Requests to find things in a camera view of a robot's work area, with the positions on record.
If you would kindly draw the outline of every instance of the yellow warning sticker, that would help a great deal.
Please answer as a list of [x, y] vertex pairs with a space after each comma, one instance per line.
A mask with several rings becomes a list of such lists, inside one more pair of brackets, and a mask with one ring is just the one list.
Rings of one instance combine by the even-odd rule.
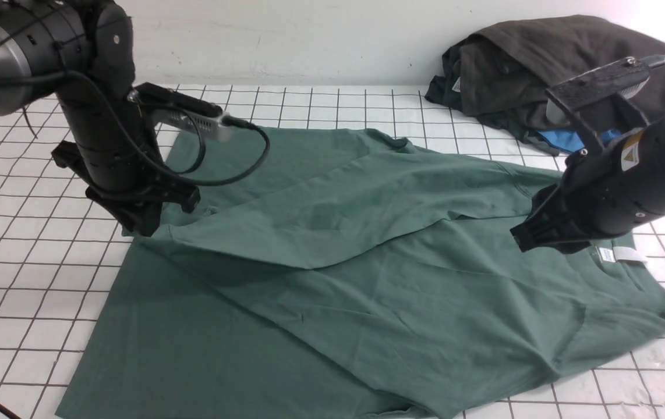
[[627, 172], [633, 167], [636, 167], [641, 162], [641, 153], [639, 153], [639, 145], [641, 144], [641, 137], [643, 131], [634, 133], [625, 141], [625, 147], [622, 149], [622, 156], [620, 157], [620, 165], [622, 171]]

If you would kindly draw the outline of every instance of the white wall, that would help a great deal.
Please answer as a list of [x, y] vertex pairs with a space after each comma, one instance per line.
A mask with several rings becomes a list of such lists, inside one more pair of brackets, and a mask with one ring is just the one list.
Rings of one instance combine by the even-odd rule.
[[662, 0], [119, 0], [139, 80], [428, 84], [441, 53], [503, 20], [601, 16], [665, 40]]

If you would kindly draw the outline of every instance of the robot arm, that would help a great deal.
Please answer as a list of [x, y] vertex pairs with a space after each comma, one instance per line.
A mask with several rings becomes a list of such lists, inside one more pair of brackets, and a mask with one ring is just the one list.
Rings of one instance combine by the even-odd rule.
[[[0, 116], [55, 94], [75, 143], [63, 141], [53, 159], [88, 184], [97, 202], [131, 232], [151, 236], [164, 202], [192, 212], [199, 186], [246, 177], [266, 158], [269, 140], [220, 106], [146, 83], [133, 88], [133, 27], [112, 0], [0, 0]], [[195, 181], [168, 169], [154, 126], [165, 123], [227, 141], [229, 127], [258, 131], [266, 149], [246, 172], [228, 180]]]
[[[578, 252], [665, 216], [665, 117], [649, 124], [628, 101], [665, 55], [625, 58], [547, 90], [548, 117], [565, 117], [585, 148], [566, 160], [558, 185], [532, 200], [532, 214], [511, 230], [522, 251]], [[602, 145], [602, 133], [624, 134]]]

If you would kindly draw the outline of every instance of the green t-shirt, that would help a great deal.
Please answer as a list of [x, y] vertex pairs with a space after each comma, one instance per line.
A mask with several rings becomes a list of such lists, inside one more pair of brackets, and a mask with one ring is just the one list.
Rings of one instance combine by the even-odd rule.
[[[450, 419], [665, 334], [642, 265], [519, 252], [509, 230], [557, 172], [375, 130], [267, 132], [258, 172], [133, 242], [59, 416]], [[237, 132], [193, 177], [260, 149]], [[168, 164], [196, 150], [182, 134]]]

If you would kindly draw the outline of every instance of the shirt tag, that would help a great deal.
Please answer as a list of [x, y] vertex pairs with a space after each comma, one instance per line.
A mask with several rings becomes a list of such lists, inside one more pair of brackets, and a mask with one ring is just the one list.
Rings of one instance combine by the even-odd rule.
[[613, 247], [614, 257], [617, 260], [626, 260], [629, 262], [648, 263], [649, 258], [642, 255], [638, 250], [632, 247]]
[[612, 263], [617, 262], [612, 249], [606, 249], [604, 247], [597, 247], [596, 249], [599, 251], [599, 257], [601, 257], [603, 261]]

